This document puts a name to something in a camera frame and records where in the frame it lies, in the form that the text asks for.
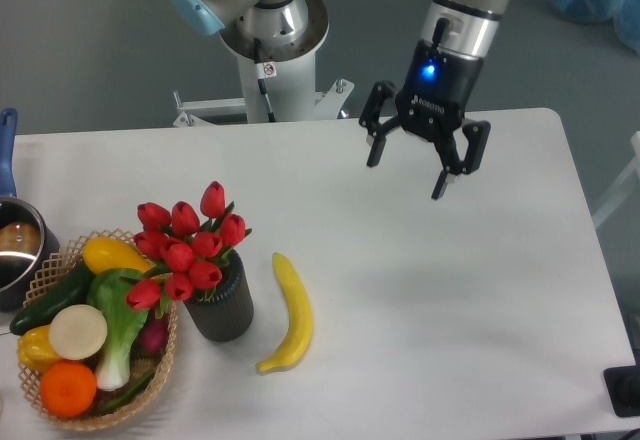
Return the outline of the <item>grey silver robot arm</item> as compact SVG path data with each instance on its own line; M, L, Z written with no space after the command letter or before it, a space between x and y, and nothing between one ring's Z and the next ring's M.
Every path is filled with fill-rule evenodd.
M322 0L170 0L202 35L219 35L238 61L251 123L312 119L317 106L315 55L329 27ZM490 132L465 108L509 0L432 0L404 84L373 86L359 122L369 166L387 135L402 129L432 143L442 170L440 198L461 175L476 171Z

